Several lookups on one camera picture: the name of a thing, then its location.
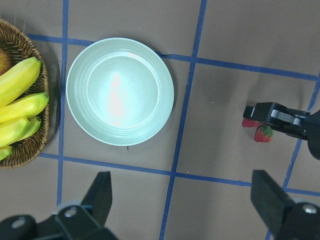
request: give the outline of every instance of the light green plate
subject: light green plate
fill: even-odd
[[[129,146],[150,139],[165,125],[174,86],[168,68],[149,47],[108,38],[76,57],[66,99],[76,122],[93,138]]]

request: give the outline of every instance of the screw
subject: screw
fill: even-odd
[[[316,214],[317,213],[316,207],[311,204],[305,204],[302,206],[302,208],[307,214]]]
[[[77,214],[77,209],[76,207],[72,206],[64,213],[64,216],[67,218],[71,218],[76,214]]]
[[[17,220],[15,220],[12,224],[11,224],[11,228],[13,229],[18,229],[20,227],[22,227],[23,225],[25,225],[26,223],[26,219],[23,216],[20,216]]]

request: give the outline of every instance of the plate center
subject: plate center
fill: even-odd
[[[87,99],[95,114],[116,128],[135,128],[154,112],[159,98],[157,75],[141,57],[116,52],[92,71]]]

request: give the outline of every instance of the brown fruit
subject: brown fruit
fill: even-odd
[[[8,54],[0,48],[0,76],[12,67]]]

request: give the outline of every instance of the fruit basket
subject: fruit basket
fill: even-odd
[[[9,55],[13,66],[30,57],[36,57],[41,62],[40,74],[35,83],[19,98],[40,92],[49,94],[47,68],[40,52],[25,33],[3,19],[0,19],[0,49]],[[41,119],[40,129],[31,137],[11,144],[13,154],[0,161],[0,169],[26,165],[44,149],[49,134],[49,104],[37,116]]]

